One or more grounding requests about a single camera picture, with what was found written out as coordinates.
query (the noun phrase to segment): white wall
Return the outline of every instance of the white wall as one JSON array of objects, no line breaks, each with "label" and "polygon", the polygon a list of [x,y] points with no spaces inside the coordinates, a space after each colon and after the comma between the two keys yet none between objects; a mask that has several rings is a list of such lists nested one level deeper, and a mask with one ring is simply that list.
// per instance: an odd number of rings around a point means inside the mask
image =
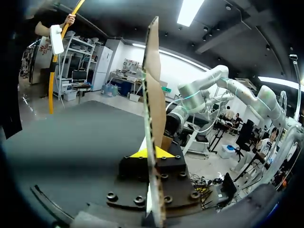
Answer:
[{"label": "white wall", "polygon": [[272,123],[272,120],[271,120],[269,117],[266,117],[266,118],[264,119],[264,121],[260,121],[260,123],[259,123],[259,125],[258,125],[258,128],[264,129],[264,125],[266,125],[267,129],[269,129],[271,123]]},{"label": "white wall", "polygon": [[[122,69],[124,59],[130,59],[142,63],[144,55],[144,48],[124,45],[121,51],[119,61],[111,65],[111,70]],[[168,94],[169,97],[174,98],[179,94],[177,86],[180,83],[189,83],[202,76],[204,70],[187,63],[181,59],[160,53],[161,58],[161,78],[160,80],[168,83],[168,88],[172,91]],[[209,88],[210,95],[214,95],[217,86],[214,85]],[[220,88],[218,95],[222,94],[225,89]]]},{"label": "white wall", "polygon": [[246,123],[247,120],[244,120],[244,114],[247,109],[247,105],[245,105],[240,99],[235,96],[233,100],[228,101],[226,106],[230,106],[230,109],[234,114],[239,113],[239,117],[244,121],[244,123]]},{"label": "white wall", "polygon": [[244,123],[246,123],[248,119],[253,121],[255,123],[254,125],[256,126],[258,126],[260,123],[260,119],[253,114],[249,107],[246,108],[244,116],[241,118],[243,119]]}]

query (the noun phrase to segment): white box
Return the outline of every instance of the white box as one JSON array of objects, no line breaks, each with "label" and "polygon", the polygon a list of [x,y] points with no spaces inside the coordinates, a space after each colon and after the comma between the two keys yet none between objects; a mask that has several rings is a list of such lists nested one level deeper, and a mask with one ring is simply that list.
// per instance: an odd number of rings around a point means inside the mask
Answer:
[{"label": "white box", "polygon": [[139,97],[140,97],[140,96],[138,96],[138,95],[130,94],[130,101],[138,102]]},{"label": "white box", "polygon": [[222,159],[230,158],[235,153],[235,150],[228,150],[227,146],[228,145],[222,145],[222,149],[218,152]]},{"label": "white box", "polygon": [[76,99],[76,95],[76,90],[68,90],[63,93],[63,99],[65,99],[66,101],[73,101]]},{"label": "white box", "polygon": [[137,78],[136,77],[128,76],[127,80],[130,81],[130,82],[136,82]]}]

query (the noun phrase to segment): hand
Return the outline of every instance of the hand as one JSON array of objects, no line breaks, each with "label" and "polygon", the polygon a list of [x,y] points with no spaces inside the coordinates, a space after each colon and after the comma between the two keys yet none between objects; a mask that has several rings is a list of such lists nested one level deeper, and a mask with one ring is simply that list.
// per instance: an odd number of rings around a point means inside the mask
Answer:
[{"label": "hand", "polygon": [[74,22],[75,22],[75,17],[76,17],[76,15],[69,14],[69,15],[66,17],[65,23],[67,23],[67,24],[69,24],[69,25],[73,25]]}]

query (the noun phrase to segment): black table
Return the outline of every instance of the black table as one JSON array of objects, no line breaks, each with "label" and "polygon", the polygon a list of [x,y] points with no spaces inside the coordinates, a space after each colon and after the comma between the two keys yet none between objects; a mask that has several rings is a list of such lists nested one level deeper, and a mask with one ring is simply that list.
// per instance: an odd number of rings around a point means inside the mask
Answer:
[{"label": "black table", "polygon": [[88,202],[106,207],[119,161],[143,139],[141,116],[89,101],[33,122],[3,147],[22,195],[51,223],[30,187],[37,184],[72,216]]}]

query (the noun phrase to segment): fluorescent light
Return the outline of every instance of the fluorescent light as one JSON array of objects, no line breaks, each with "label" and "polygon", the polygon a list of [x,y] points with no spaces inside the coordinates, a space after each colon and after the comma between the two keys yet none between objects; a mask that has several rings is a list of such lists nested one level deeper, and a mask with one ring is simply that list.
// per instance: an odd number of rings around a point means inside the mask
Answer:
[{"label": "fluorescent light", "polygon": [[204,0],[184,0],[177,23],[189,27],[203,2]]},{"label": "fluorescent light", "polygon": [[[133,46],[136,46],[136,47],[139,47],[139,48],[146,48],[145,45],[141,45],[141,44],[132,44],[132,45],[133,45]],[[163,50],[160,50],[160,49],[159,49],[159,52],[160,52],[160,53],[163,53],[163,54],[166,54],[166,55],[168,55],[168,56],[172,56],[172,57],[178,58],[178,59],[180,59],[180,60],[182,60],[182,61],[185,61],[185,62],[187,62],[187,63],[190,63],[190,64],[192,64],[192,65],[194,65],[194,66],[196,66],[196,67],[198,67],[198,68],[200,68],[200,69],[203,69],[203,70],[205,70],[205,71],[208,71],[208,70],[209,70],[209,69],[206,68],[206,67],[203,67],[203,66],[201,66],[201,65],[199,65],[199,64],[197,64],[197,63],[194,63],[194,62],[192,62],[192,61],[190,61],[190,60],[187,60],[186,58],[183,58],[183,57],[180,57],[180,56],[178,56],[178,55],[172,54],[172,53],[170,53],[170,52],[168,52],[168,51],[163,51]]]},{"label": "fluorescent light", "polygon": [[[299,84],[279,78],[273,78],[273,77],[258,77],[262,82],[270,82],[270,83],[275,83],[283,86],[288,86],[294,89],[299,90]],[[301,85],[301,91],[304,92],[304,86]]]}]

